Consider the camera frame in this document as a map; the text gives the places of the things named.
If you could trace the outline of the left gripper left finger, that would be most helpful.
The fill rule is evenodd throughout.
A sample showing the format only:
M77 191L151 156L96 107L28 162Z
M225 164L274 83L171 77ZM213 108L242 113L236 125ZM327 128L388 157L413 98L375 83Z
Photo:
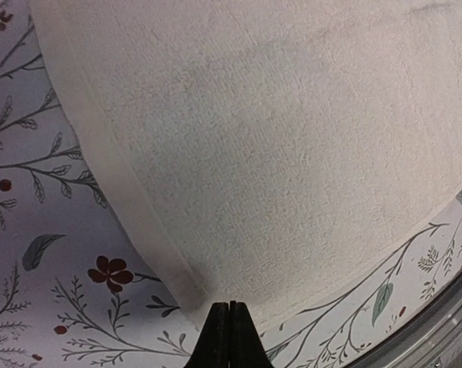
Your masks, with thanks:
M185 368L228 367L229 328L229 304L214 303Z

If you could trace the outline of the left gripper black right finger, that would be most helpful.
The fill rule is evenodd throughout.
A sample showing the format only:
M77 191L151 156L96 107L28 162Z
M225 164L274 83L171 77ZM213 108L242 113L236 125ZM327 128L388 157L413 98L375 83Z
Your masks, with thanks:
M230 303L230 368L271 368L247 305Z

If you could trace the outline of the cream towel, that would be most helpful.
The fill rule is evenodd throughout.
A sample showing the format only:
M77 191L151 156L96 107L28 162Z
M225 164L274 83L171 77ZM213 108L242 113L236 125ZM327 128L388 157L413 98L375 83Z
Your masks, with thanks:
M84 159L183 314L260 329L462 217L462 1L33 1Z

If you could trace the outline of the floral tablecloth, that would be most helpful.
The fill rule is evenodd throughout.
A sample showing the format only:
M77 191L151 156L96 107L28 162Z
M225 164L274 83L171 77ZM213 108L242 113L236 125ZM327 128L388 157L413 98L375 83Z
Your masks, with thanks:
M350 367L462 272L462 190L339 294L260 336L276 367ZM0 1L0 367L181 367L198 330L83 160L26 1Z

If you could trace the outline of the front aluminium rail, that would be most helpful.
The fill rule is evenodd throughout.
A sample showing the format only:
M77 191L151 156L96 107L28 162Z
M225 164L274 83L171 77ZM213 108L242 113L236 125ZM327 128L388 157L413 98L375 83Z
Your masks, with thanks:
M462 272L425 309L350 367L447 367L462 351Z

